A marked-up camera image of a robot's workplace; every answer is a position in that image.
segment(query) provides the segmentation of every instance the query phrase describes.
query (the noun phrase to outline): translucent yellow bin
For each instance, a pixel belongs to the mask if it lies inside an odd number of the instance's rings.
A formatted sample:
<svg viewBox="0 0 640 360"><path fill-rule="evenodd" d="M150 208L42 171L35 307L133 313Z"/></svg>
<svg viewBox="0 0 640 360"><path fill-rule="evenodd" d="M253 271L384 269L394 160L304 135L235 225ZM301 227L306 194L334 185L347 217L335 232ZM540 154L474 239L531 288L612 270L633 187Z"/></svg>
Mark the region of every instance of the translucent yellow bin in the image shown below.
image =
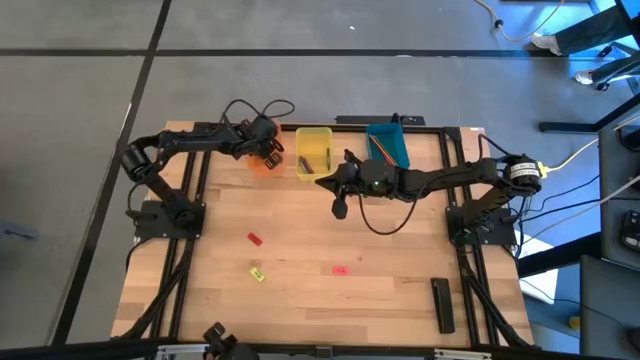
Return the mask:
<svg viewBox="0 0 640 360"><path fill-rule="evenodd" d="M308 173L301 158L306 160ZM296 174L303 181L314 181L331 174L333 168L333 135L328 127L296 130Z"/></svg>

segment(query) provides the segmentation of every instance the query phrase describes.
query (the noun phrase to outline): wooden tabletop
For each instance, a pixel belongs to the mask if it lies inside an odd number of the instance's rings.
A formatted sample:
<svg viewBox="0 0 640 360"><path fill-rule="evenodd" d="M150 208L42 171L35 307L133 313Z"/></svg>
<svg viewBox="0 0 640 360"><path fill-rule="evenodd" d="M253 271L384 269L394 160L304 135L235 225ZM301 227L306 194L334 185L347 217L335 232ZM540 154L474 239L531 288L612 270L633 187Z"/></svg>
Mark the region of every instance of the wooden tabletop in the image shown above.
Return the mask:
<svg viewBox="0 0 640 360"><path fill-rule="evenodd" d="M171 121L167 129L190 130L193 122ZM461 128L466 159L478 157L477 134ZM435 135L405 134L411 168L442 168ZM213 323L221 322L240 341L279 344L451 346L470 345L455 250L448 241L445 191L418 202L411 220L397 234L378 236L362 221L357 198L348 199L349 214L336 220L329 191L298 180L295 132L283 132L285 169L281 176L254 179L246 160L214 153L204 200L207 213L196 242L179 338L202 341ZM367 150L363 133L333 133L334 162L348 148L360 158ZM452 164L456 164L453 144ZM197 181L198 154L192 184ZM179 154L162 176L179 188L186 155ZM474 197L488 187L472 186ZM372 225L390 230L399 225L410 204L365 199ZM253 232L262 246L249 241ZM129 329L158 290L167 240L140 247L131 259L112 334ZM501 247L484 246L491 295L508 322L525 340L532 336L513 259ZM346 276L332 274L346 266ZM265 276L258 282L256 267ZM438 331L432 277L448 278L456 332ZM167 333L172 298L162 334ZM476 299L481 340L488 342Z"/></svg>

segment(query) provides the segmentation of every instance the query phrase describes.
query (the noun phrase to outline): red block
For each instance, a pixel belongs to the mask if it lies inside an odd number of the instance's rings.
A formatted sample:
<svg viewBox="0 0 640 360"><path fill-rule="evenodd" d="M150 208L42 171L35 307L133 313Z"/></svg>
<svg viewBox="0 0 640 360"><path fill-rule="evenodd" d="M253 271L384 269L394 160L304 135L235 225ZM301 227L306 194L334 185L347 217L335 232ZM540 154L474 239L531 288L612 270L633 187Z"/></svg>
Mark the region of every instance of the red block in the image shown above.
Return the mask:
<svg viewBox="0 0 640 360"><path fill-rule="evenodd" d="M254 244L256 244L256 246L260 246L262 245L262 240L260 240L259 237L257 237L254 233L249 233L249 235L247 235L247 237L249 238L249 240L251 240Z"/></svg>
<svg viewBox="0 0 640 360"><path fill-rule="evenodd" d="M333 272L333 275L344 276L344 275L349 275L350 270L348 266L334 266L331 272Z"/></svg>

